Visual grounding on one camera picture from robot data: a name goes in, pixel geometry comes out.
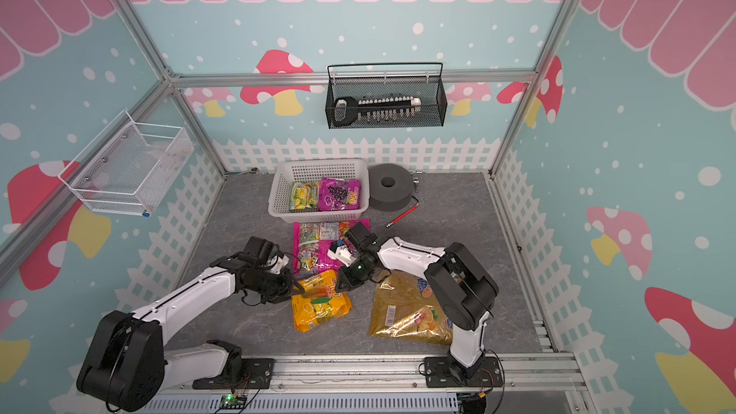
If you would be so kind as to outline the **purple grape candy bag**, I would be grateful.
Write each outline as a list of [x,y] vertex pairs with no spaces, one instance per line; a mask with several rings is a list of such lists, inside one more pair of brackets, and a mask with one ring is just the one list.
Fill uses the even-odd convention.
[[318,210],[321,212],[348,211],[360,208],[361,183],[324,177],[320,182]]

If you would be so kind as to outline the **yellow mango candy bag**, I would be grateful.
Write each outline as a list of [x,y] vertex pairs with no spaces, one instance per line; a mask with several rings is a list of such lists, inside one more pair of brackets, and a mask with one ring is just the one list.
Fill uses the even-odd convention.
[[349,314],[352,302],[346,293],[338,293],[337,272],[327,270],[299,282],[301,295],[291,297],[293,324],[306,333],[334,318]]

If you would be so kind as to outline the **green Fox's candy bag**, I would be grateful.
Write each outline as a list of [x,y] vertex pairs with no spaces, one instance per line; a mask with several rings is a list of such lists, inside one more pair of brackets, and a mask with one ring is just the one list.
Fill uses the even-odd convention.
[[318,181],[294,182],[291,186],[291,193],[289,194],[289,210],[302,211],[317,209],[319,187],[320,183]]

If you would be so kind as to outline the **white plastic perforated basket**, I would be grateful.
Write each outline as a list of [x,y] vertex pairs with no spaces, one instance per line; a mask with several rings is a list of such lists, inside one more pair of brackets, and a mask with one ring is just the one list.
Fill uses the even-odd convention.
[[361,159],[293,161],[280,164],[268,212],[283,222],[358,220],[370,197],[368,167]]

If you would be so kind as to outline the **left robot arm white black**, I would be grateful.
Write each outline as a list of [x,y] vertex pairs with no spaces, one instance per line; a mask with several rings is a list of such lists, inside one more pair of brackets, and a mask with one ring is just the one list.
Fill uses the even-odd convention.
[[169,340],[237,293],[255,293],[262,304],[278,304],[304,291],[289,255],[271,241],[252,237],[243,250],[218,258],[195,279],[153,303],[105,315],[76,389],[104,402],[111,413],[136,411],[160,390],[187,383],[235,392],[254,375],[246,369],[239,346],[212,339],[199,347],[169,351]]

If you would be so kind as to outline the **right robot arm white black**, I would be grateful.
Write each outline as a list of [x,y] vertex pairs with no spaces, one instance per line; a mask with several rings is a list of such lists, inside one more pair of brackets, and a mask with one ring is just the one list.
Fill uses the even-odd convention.
[[447,247],[416,245],[399,237],[377,236],[362,223],[331,243],[328,256],[341,262],[337,292],[353,291],[382,271],[397,271],[429,283],[452,322],[450,368],[469,379],[485,360],[484,333],[499,288],[490,273],[462,243]]

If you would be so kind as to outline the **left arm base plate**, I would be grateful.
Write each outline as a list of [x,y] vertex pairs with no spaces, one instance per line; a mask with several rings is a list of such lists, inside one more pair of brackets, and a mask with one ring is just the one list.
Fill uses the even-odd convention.
[[274,358],[236,358],[226,362],[220,375],[195,379],[195,390],[268,389],[274,373]]

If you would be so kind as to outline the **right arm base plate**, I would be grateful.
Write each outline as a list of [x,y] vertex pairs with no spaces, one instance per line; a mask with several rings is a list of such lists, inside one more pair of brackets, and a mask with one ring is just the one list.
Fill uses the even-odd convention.
[[418,367],[428,388],[503,387],[504,375],[495,356],[483,356],[467,368],[451,356],[428,356]]

